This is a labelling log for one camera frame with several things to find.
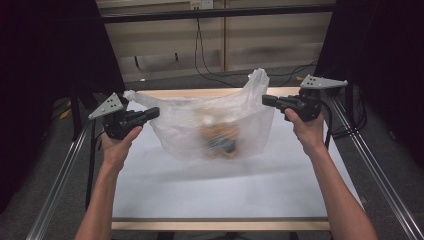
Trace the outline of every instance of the white surface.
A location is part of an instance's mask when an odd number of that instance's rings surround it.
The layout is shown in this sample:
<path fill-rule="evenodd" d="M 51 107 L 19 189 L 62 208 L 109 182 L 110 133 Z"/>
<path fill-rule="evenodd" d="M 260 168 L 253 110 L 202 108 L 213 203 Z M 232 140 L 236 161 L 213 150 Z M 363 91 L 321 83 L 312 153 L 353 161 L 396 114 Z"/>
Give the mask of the white surface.
<path fill-rule="evenodd" d="M 134 102 L 128 106 L 143 108 Z M 333 141 L 330 154 L 358 199 Z M 277 110 L 265 151 L 249 159 L 177 160 L 145 124 L 119 175 L 113 209 L 114 218 L 326 216 L 312 165 L 292 123 Z"/>

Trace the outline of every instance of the power outlet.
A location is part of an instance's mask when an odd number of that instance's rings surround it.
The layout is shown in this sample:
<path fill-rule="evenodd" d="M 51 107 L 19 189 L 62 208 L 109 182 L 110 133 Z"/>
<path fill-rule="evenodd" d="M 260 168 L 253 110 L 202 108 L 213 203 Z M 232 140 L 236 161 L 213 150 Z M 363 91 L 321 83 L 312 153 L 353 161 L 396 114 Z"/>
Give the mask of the power outlet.
<path fill-rule="evenodd" d="M 213 0 L 202 0 L 201 9 L 213 9 Z"/>
<path fill-rule="evenodd" d="M 190 1 L 190 9 L 191 10 L 200 10 L 202 9 L 202 1 Z"/>

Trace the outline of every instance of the person's left hand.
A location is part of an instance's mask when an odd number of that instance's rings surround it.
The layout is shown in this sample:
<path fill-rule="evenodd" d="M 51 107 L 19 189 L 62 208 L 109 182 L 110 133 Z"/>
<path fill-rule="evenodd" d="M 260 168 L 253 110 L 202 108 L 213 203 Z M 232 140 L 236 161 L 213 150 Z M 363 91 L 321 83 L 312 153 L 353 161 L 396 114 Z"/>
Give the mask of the person's left hand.
<path fill-rule="evenodd" d="M 132 141 L 137 138 L 143 127 L 133 128 L 121 141 L 110 139 L 106 133 L 102 134 L 103 166 L 119 173 L 124 167 L 125 159 L 131 147 Z"/>

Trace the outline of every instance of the human arm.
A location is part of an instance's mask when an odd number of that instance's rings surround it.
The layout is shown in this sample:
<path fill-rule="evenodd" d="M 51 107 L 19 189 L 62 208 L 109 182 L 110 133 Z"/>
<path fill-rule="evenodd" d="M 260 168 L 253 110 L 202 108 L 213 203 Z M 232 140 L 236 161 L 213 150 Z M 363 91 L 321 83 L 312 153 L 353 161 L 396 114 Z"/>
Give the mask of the human arm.
<path fill-rule="evenodd" d="M 293 110 L 286 109 L 284 113 L 312 162 L 334 239 L 378 239 L 373 224 L 347 188 L 324 145 L 324 116 L 302 122 Z"/>
<path fill-rule="evenodd" d="M 135 127 L 122 141 L 110 139 L 106 134 L 102 134 L 103 163 L 94 185 L 90 205 L 75 239 L 111 239 L 116 182 L 132 141 L 141 130 L 142 127 Z"/>

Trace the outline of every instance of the translucent plastic bag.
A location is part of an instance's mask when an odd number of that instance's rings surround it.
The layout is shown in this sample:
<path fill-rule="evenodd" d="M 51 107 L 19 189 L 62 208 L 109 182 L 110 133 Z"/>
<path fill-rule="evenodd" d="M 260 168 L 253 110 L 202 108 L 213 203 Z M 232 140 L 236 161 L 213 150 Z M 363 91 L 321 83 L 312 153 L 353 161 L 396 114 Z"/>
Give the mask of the translucent plastic bag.
<path fill-rule="evenodd" d="M 150 121 L 162 147 L 179 159 L 246 158 L 263 151 L 274 108 L 262 105 L 269 78 L 263 69 L 249 75 L 240 91 L 222 97 L 157 99 L 134 91 L 128 100 L 159 107 Z"/>

